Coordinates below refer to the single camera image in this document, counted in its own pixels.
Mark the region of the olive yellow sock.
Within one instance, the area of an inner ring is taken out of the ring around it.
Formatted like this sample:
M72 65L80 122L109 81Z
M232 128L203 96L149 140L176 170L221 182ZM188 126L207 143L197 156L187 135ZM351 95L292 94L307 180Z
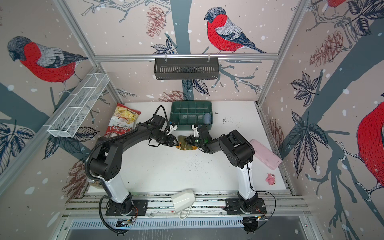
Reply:
M195 146L191 146L191 145L187 144L186 136L178 136L178 142L179 142L179 145L176 146L176 148L181 150L181 151L189 151L189 150L194 151L194 150L198 149Z

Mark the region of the green compartment tray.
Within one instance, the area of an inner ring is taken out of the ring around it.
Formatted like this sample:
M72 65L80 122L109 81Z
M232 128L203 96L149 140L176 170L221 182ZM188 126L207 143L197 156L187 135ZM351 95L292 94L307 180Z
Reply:
M212 115L212 124L204 124L204 114ZM192 125L206 126L211 130L214 123L213 108L210 101L175 101L172 103L169 121L178 126L177 131L191 131Z

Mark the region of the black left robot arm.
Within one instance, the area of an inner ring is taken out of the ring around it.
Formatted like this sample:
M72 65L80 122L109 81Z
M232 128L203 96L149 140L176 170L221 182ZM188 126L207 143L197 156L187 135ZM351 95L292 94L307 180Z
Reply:
M142 141L154 140L158 145L176 147L174 135L162 130L163 123L144 122L134 130L113 138L101 137L85 160L85 172L89 179L99 182L107 193L109 203L121 215L128 215L134 208L132 195L120 176L123 153Z

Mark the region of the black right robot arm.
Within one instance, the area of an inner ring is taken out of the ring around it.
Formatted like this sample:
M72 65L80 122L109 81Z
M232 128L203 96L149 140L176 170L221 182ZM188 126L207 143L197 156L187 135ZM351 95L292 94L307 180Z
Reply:
M238 170L239 205L243 212L250 213L259 199L253 187L251 175L255 150L237 130L213 139L205 126L198 127L194 134L185 138L186 144L197 147L206 154L223 152L229 162Z

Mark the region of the grey rolled item in tray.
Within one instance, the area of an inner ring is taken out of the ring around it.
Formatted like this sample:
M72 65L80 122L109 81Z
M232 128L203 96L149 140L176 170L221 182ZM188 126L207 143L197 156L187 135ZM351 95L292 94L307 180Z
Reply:
M204 114L204 124L211 125L212 124L212 115L210 113Z

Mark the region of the red chips bag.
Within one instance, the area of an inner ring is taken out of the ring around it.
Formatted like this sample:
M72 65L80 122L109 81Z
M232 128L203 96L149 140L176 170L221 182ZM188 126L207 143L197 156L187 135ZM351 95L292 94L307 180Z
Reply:
M105 136L109 134L123 135L130 132L134 126L141 111L133 110L125 105L117 104L112 115Z

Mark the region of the black hanging basket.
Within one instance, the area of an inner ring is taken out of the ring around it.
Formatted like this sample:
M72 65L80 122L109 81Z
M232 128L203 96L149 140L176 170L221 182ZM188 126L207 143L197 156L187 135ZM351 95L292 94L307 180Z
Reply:
M156 59L157 80L214 80L219 77L218 58Z

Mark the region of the pink pig toy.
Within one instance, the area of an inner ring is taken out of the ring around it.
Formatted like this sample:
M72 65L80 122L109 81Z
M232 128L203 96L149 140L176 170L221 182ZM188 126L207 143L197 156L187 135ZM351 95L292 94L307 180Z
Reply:
M266 178L266 182L272 186L272 185L275 185L276 184L276 177L274 174L272 173L268 173L268 176Z

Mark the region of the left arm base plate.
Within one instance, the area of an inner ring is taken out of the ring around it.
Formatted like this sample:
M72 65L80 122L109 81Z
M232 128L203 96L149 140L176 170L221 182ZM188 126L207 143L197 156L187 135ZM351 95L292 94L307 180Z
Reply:
M107 203L106 216L145 216L148 202L148 200L128 200L119 204L109 200Z

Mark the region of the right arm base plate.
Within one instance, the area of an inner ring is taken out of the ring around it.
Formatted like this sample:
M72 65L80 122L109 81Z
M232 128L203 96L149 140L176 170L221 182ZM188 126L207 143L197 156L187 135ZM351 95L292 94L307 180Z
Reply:
M223 208L228 215L266 215L266 205L263 199L256 201L243 201L240 199L226 199Z

